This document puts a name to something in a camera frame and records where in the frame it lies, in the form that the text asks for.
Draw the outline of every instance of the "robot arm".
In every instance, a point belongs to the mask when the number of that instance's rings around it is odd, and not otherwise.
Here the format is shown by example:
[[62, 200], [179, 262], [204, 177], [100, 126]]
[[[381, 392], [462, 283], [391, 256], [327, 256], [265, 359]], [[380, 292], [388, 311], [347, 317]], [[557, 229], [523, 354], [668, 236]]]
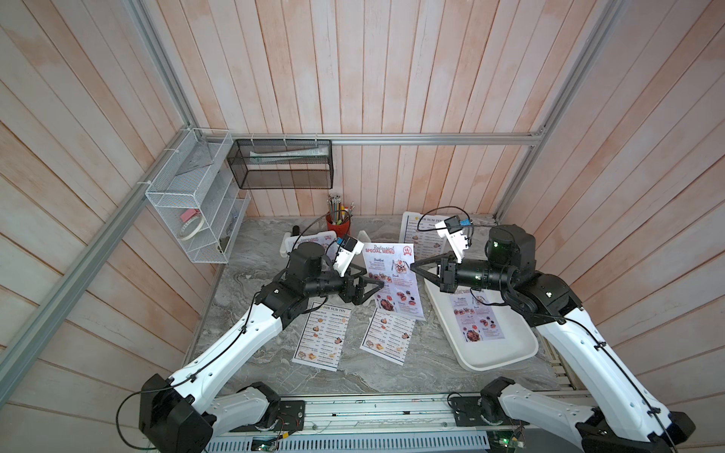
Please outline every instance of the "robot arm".
[[[288, 266], [255, 294], [245, 316], [207, 351], [168, 379], [156, 374], [144, 384], [138, 427], [159, 452], [198, 453], [213, 436], [239, 426], [264, 430], [274, 425], [280, 399], [263, 383], [215, 396], [260, 347], [312, 311], [307, 309], [310, 297], [337, 294], [360, 305], [383, 287], [351, 263], [362, 244], [347, 236], [338, 242], [344, 253], [334, 263], [321, 245], [300, 244], [290, 253]], [[329, 269], [323, 270], [323, 261]], [[368, 284], [375, 288], [365, 291]]]
[[[457, 217], [444, 225], [446, 236], [463, 235]], [[488, 260], [464, 259], [453, 249], [410, 268], [442, 292], [452, 293], [462, 285], [500, 294], [503, 304], [557, 349], [599, 404], [569, 407], [499, 378], [481, 392], [486, 420], [502, 420], [504, 415], [525, 420], [585, 452], [669, 452], [671, 444], [692, 434], [692, 421], [684, 413], [668, 411], [649, 394], [606, 344], [569, 286], [555, 275], [535, 270], [532, 235], [516, 225], [492, 228], [486, 243]], [[436, 265], [435, 273], [423, 269], [430, 264]]]

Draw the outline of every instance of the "pink eraser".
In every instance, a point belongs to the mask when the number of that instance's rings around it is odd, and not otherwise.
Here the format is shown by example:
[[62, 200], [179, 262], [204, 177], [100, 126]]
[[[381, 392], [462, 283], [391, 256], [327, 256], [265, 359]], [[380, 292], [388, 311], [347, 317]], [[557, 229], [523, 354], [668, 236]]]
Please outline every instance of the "pink eraser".
[[194, 209], [194, 208], [187, 209], [181, 215], [181, 221], [186, 223], [187, 221], [189, 221], [189, 219], [191, 219], [194, 215], [197, 215], [197, 214], [199, 214], [198, 209]]

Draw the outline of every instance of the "red cup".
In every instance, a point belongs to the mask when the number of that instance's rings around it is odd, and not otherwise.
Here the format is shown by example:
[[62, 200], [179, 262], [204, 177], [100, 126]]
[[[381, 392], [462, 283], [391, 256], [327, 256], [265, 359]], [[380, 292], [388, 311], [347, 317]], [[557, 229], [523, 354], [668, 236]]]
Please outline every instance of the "red cup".
[[325, 220], [327, 220], [327, 229], [329, 231], [334, 231], [338, 238], [341, 238], [350, 232], [350, 218], [349, 217], [345, 218], [345, 220], [343, 220], [340, 225], [333, 224], [331, 222], [329, 214], [327, 214], [327, 217], [325, 217]]

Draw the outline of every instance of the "metal vent grate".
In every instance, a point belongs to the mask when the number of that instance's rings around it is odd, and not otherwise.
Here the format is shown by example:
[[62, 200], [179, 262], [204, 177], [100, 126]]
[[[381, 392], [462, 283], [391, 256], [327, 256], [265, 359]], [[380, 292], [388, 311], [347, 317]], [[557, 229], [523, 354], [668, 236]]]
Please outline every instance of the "metal vent grate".
[[[250, 452], [251, 436], [223, 436], [207, 445], [209, 453]], [[456, 431], [454, 433], [380, 433], [380, 434], [303, 434], [279, 442], [281, 452], [374, 451], [462, 452], [489, 449], [486, 431]]]

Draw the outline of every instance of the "dim sum menu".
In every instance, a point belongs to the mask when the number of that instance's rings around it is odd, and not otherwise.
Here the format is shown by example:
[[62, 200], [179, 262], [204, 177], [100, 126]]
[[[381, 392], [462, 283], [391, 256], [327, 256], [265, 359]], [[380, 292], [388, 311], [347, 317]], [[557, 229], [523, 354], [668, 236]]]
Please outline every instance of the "dim sum menu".
[[310, 313], [292, 362], [337, 371], [351, 311], [349, 308], [323, 305]]
[[468, 343], [505, 338], [493, 309], [483, 305], [489, 303], [484, 294], [478, 291], [474, 294], [475, 298], [469, 288], [459, 286], [455, 294], [449, 295], [463, 339]]
[[437, 231], [418, 231], [418, 221], [421, 230], [432, 230], [438, 222], [446, 220], [449, 215], [426, 215], [421, 219], [419, 212], [403, 212], [403, 221], [400, 224], [400, 237], [398, 242], [415, 245], [415, 258], [425, 259], [444, 253], [447, 241], [438, 236]]
[[378, 308], [396, 315], [425, 320], [418, 280], [410, 270], [410, 263], [414, 261], [413, 245], [366, 242], [362, 252], [368, 277], [385, 283], [374, 296]]
[[415, 320], [376, 309], [360, 348], [390, 362], [403, 365]]

